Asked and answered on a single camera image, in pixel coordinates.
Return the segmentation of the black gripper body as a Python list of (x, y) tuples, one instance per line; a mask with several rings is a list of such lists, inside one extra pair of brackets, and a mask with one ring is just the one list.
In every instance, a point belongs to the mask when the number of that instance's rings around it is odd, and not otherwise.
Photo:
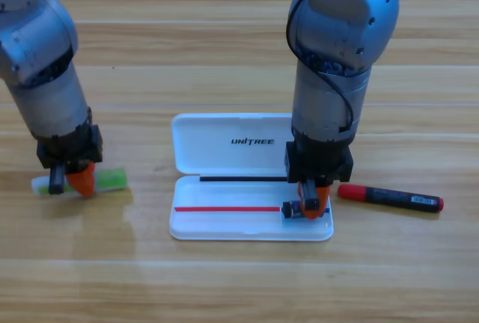
[(66, 175), (80, 165), (103, 160), (103, 139), (99, 126), (83, 123), (64, 136), (37, 138), (37, 157), (49, 170), (48, 194), (63, 194), (69, 186)]
[(353, 170), (350, 144), (344, 140), (315, 141), (296, 129), (293, 140), (286, 143), (285, 167), (287, 182), (302, 182), (303, 199), (307, 204), (319, 203), (316, 188), (331, 186), (335, 181), (348, 182)]

